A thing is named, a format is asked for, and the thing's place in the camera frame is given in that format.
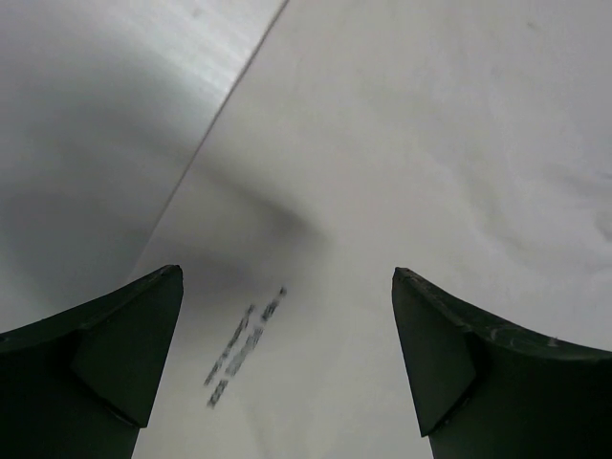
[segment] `white surface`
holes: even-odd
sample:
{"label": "white surface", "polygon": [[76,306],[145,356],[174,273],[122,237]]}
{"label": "white surface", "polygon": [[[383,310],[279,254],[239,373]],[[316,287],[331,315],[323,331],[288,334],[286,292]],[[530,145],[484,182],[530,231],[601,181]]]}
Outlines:
{"label": "white surface", "polygon": [[[186,270],[135,457],[430,457],[395,266],[612,349],[612,8],[293,0],[133,275]],[[244,310],[287,297],[214,409]]]}
{"label": "white surface", "polygon": [[280,3],[0,4],[0,331],[123,283]]}

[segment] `white sheet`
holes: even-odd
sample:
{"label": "white sheet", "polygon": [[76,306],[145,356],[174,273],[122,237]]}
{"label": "white sheet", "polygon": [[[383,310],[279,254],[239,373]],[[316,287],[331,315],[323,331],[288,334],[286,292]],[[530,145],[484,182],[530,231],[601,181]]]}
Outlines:
{"label": "white sheet", "polygon": [[[595,0],[290,2],[134,272],[186,271],[135,457],[430,457],[391,310],[396,266],[612,350],[611,13]],[[207,407],[245,310],[281,287]]]}

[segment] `dark green plastic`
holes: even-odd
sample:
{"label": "dark green plastic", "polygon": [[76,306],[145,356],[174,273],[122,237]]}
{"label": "dark green plastic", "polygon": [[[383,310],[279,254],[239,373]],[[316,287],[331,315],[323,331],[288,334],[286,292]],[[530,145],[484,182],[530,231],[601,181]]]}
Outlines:
{"label": "dark green plastic", "polygon": [[166,266],[0,335],[0,457],[130,458],[182,297],[181,269]]}
{"label": "dark green plastic", "polygon": [[436,459],[612,457],[612,353],[522,328],[407,269],[393,308]]}

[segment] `white paper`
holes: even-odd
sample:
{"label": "white paper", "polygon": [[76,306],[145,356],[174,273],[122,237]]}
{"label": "white paper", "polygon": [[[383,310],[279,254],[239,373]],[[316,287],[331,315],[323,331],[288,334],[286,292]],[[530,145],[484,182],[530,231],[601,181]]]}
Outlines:
{"label": "white paper", "polygon": [[[611,12],[293,0],[134,273],[186,274],[135,457],[431,457],[392,314],[396,266],[612,349]],[[210,368],[281,288],[210,408]]]}

